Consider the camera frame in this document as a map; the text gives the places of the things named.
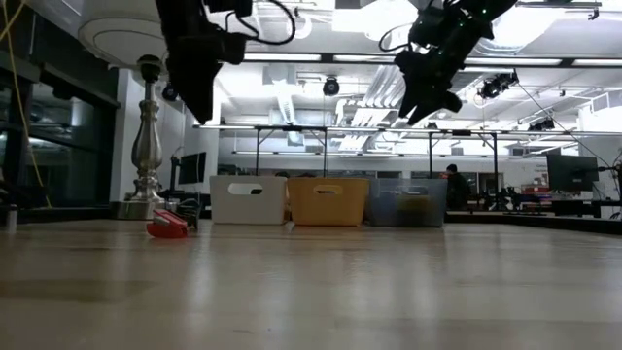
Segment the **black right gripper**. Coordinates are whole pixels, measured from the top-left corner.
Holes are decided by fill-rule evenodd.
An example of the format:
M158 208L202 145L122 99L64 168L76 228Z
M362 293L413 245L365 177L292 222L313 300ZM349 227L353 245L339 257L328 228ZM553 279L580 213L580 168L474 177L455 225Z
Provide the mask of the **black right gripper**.
M395 57L405 82L400 118L406 118L414 109L407 122L414 125L438 110L458 113L462 109L462 100L451 91L418 102L419 89L449 89L475 44L482 38L494 37L494 20L490 6L428 6L419 14L408 42L423 51L406 49Z

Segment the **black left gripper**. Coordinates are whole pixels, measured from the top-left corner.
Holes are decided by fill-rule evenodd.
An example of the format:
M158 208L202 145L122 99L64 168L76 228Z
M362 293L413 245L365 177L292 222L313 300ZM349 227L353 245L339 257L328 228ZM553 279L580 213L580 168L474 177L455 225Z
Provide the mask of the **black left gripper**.
M170 82L200 124L213 119L217 74L225 63L242 62L246 44L242 33L223 31L180 36L167 43Z

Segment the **small black monitor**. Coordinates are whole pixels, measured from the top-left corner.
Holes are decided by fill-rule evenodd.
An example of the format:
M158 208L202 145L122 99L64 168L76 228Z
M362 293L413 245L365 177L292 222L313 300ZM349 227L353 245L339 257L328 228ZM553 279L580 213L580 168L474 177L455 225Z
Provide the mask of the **small black monitor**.
M183 156L179 162L178 183L180 185L199 184L205 178L206 153Z

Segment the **silver candlestick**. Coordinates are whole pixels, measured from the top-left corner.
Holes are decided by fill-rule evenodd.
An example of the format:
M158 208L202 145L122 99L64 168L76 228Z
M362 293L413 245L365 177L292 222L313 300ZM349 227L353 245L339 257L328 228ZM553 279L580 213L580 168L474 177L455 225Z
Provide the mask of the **silver candlestick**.
M132 144L131 162L137 169L133 181L135 190L125 200L111 204L112 217L117 220L147 221L155 215L156 209L167 209L170 202L158 195L157 170L162 164L162 148L156 130L159 106L156 102L155 86L162 70L162 62L151 54L137 60L144 80L144 97L139 102L140 124Z

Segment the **person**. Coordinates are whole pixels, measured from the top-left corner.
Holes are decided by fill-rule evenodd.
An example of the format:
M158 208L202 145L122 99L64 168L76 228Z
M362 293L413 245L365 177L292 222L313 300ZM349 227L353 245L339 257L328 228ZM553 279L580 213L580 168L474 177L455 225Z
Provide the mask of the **person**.
M458 171L456 164L446 167L447 175L447 208L450 210L465 210L470 195L467 179Z

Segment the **white plastic bin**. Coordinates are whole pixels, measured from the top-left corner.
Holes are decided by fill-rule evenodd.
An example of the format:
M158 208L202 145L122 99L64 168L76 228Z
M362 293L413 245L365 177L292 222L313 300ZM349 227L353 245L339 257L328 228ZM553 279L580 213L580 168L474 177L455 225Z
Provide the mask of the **white plastic bin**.
M286 221L285 177L215 175L209 183L215 224L280 226Z

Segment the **grey translucent plastic bin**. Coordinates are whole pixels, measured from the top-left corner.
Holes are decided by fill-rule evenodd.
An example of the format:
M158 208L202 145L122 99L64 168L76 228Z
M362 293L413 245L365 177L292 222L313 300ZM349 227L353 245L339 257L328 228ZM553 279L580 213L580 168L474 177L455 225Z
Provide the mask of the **grey translucent plastic bin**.
M444 179L375 179L364 213L373 227L441 228L446 195Z

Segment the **orange plastic bin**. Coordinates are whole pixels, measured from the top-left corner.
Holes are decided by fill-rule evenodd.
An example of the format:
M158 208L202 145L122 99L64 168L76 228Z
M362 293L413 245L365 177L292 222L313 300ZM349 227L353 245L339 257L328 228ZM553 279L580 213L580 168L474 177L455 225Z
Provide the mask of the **orange plastic bin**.
M291 178L287 181L298 226L357 227L363 222L369 181L364 178Z

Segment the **large black monitor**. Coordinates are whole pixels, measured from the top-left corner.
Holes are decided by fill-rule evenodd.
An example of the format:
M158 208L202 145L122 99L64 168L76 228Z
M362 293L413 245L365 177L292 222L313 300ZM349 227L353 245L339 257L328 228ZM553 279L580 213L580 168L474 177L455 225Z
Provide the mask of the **large black monitor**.
M551 191L589 192L599 182L595 157L547 155L546 161Z

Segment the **black aluminium table frame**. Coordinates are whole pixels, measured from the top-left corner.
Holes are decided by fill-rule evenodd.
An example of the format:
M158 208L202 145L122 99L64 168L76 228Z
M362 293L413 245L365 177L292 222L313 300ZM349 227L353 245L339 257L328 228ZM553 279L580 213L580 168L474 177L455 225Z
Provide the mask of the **black aluminium table frame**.
M19 224L109 220L111 218L109 209L95 207L29 209L17 212ZM501 212L475 212L474 214L450 212L445 216L445 223L511 225L622 236L622 221L594 218L510 215Z

